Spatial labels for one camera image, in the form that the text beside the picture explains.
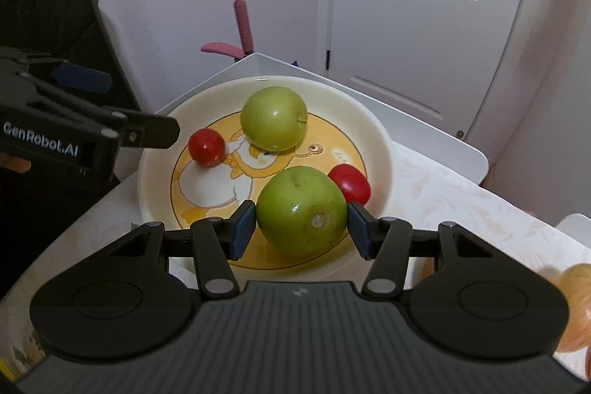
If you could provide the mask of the person's left hand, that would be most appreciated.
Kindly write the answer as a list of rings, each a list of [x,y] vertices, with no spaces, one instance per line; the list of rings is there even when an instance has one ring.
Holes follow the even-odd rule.
[[[26,173],[31,168],[29,161],[10,156],[8,154],[0,154],[0,166],[16,173]]]

